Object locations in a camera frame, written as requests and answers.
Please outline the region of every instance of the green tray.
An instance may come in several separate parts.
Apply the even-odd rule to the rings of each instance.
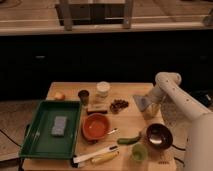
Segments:
[[[79,127],[81,105],[78,101],[42,101],[19,153],[22,158],[71,159]],[[63,137],[51,135],[56,116],[66,116]]]

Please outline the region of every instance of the green vegetable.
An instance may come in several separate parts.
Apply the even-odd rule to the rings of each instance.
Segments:
[[[141,139],[141,136],[138,135],[137,137],[134,138],[119,138],[117,140],[118,144],[125,144],[125,145],[130,145],[138,142]]]

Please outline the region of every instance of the bowl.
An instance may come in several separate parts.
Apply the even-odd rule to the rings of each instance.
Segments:
[[[82,124],[84,137],[88,141],[96,141],[105,138],[110,129],[108,118],[101,113],[93,113],[87,116]]]
[[[173,143],[170,130],[162,124],[151,124],[146,130],[147,141],[151,147],[158,150],[168,149]]]

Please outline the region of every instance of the spoon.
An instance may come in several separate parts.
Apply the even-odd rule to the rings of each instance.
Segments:
[[[110,135],[110,134],[113,134],[113,133],[115,133],[117,131],[118,131],[118,128],[114,128],[112,131],[108,132],[107,134]]]

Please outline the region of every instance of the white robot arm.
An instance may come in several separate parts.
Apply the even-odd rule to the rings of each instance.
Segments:
[[[213,171],[213,112],[183,91],[178,73],[160,72],[156,85],[143,99],[144,110],[168,95],[192,122],[188,133],[184,171]]]

